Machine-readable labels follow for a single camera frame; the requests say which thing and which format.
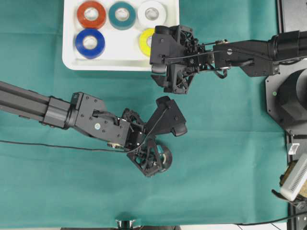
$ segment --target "table surface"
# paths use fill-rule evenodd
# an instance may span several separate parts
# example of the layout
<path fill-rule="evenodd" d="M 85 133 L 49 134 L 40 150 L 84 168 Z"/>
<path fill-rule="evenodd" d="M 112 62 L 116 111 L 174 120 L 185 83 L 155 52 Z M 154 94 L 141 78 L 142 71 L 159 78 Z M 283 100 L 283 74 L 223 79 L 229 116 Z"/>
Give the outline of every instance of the table surface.
<path fill-rule="evenodd" d="M 181 0 L 181 24 L 203 42 L 268 40 L 274 0 Z M 2 0 L 0 81 L 69 101 L 86 92 L 120 115 L 147 120 L 166 95 L 149 72 L 73 71 L 62 63 L 63 1 Z M 188 134 L 158 139 L 173 152 L 166 173 L 145 178 L 123 154 L 0 144 L 0 228 L 258 222 L 287 215 L 275 198 L 286 168 L 282 129 L 266 114 L 264 78 L 233 68 L 199 74 L 176 99 Z M 103 148 L 74 130 L 0 112 L 0 139 Z"/>

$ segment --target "white tape roll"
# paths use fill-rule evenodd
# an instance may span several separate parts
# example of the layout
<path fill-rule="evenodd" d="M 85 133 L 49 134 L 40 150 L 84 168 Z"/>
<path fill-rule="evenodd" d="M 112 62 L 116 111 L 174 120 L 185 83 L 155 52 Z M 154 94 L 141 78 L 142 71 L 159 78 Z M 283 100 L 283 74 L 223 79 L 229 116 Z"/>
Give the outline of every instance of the white tape roll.
<path fill-rule="evenodd" d="M 155 28 L 156 25 L 163 25 L 166 21 L 166 10 L 157 1 L 146 1 L 138 9 L 138 18 L 142 26 Z"/>

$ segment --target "yellow tape roll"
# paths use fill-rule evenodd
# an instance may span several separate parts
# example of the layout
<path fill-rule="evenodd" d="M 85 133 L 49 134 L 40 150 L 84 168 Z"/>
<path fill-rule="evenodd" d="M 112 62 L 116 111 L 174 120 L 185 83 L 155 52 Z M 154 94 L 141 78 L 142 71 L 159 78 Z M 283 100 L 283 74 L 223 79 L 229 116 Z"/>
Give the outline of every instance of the yellow tape roll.
<path fill-rule="evenodd" d="M 153 34 L 154 34 L 154 29 L 152 28 L 147 29 L 141 34 L 139 40 L 139 45 L 142 53 L 144 53 L 148 57 L 150 57 L 151 47 L 147 44 L 147 41 L 151 36 L 153 36 Z"/>

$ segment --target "teal tape roll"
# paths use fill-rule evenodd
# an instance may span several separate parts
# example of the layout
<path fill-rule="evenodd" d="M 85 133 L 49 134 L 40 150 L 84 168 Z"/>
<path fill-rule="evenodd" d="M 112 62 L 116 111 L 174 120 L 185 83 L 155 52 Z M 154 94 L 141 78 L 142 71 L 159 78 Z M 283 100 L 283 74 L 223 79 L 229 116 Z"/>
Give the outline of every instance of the teal tape roll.
<path fill-rule="evenodd" d="M 114 28 L 128 30 L 135 23 L 136 12 L 130 4 L 119 1 L 111 6 L 109 20 Z"/>

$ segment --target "tape roll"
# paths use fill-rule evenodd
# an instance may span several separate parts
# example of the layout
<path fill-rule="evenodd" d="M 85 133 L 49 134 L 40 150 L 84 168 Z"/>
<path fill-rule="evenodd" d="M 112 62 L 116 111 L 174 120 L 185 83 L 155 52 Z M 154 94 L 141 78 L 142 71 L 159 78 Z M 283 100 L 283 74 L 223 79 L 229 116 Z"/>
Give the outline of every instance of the tape roll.
<path fill-rule="evenodd" d="M 94 59 L 103 53 L 106 42 L 98 30 L 85 29 L 77 35 L 75 45 L 85 58 Z"/>
<path fill-rule="evenodd" d="M 138 19 L 142 26 L 155 28 L 166 21 L 166 9 L 157 1 L 146 1 L 138 9 Z"/>
<path fill-rule="evenodd" d="M 86 1 L 78 8 L 77 17 L 84 28 L 99 29 L 106 22 L 106 10 L 96 1 Z"/>
<path fill-rule="evenodd" d="M 141 34 L 139 39 L 140 49 L 142 53 L 148 57 L 150 57 L 150 52 L 151 52 L 150 39 L 152 38 L 153 34 L 154 34 L 153 28 L 147 29 Z"/>
<path fill-rule="evenodd" d="M 118 30 L 128 30 L 135 23 L 136 12 L 130 4 L 119 1 L 111 6 L 109 10 L 109 19 L 114 28 Z"/>

